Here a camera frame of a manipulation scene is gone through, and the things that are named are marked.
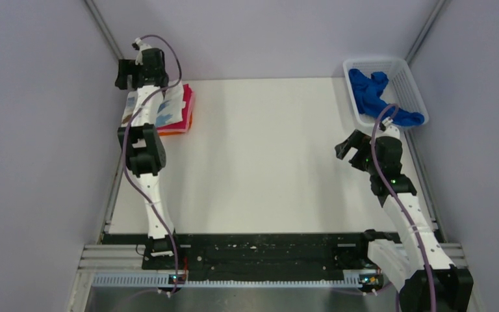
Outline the white printed t-shirt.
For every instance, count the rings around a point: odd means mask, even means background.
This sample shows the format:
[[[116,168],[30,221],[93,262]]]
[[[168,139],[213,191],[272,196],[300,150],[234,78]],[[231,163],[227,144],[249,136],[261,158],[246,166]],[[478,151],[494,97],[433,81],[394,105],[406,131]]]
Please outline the white printed t-shirt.
[[[157,86],[143,86],[128,93],[126,107],[122,116],[122,127],[128,124],[148,95],[158,89]],[[176,86],[174,86],[174,83],[170,83],[170,87],[165,91],[165,95],[160,91],[146,102],[131,126],[153,124],[156,127],[163,127],[183,121],[182,110],[186,107],[183,99],[184,94],[185,91],[182,83]]]

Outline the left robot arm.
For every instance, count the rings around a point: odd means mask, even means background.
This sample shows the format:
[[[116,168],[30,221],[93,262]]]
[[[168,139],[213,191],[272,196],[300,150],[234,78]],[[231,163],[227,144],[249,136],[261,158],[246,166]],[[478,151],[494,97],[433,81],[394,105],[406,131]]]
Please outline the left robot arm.
[[[179,269],[182,251],[175,241],[175,228],[164,202],[160,172],[166,167],[166,151],[157,126],[159,106],[172,88],[166,73],[164,52],[156,47],[141,47],[134,59],[122,59],[116,86],[132,87],[135,95],[127,107],[127,119],[118,128],[122,150],[123,174],[141,195],[147,216],[147,241],[143,267],[153,261],[166,268]]]

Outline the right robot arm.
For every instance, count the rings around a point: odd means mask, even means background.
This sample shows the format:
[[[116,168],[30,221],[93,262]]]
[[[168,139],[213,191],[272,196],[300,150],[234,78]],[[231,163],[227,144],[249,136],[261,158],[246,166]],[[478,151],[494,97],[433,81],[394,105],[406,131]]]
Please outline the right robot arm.
[[[422,212],[417,189],[402,172],[403,146],[398,132],[372,137],[355,130],[335,146],[338,159],[354,148],[351,166],[370,177],[370,188],[396,228],[397,243],[368,232],[355,250],[364,268],[377,265],[398,292],[399,311],[467,311],[474,280],[442,249]]]

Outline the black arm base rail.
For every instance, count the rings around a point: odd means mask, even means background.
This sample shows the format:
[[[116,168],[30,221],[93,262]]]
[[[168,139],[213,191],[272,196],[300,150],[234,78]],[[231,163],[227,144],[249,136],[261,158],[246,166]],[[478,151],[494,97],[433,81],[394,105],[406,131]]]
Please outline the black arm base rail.
[[[394,232],[176,234],[178,260],[143,256],[142,269],[172,269],[188,281],[342,281],[349,270],[375,268],[372,239],[399,243]]]

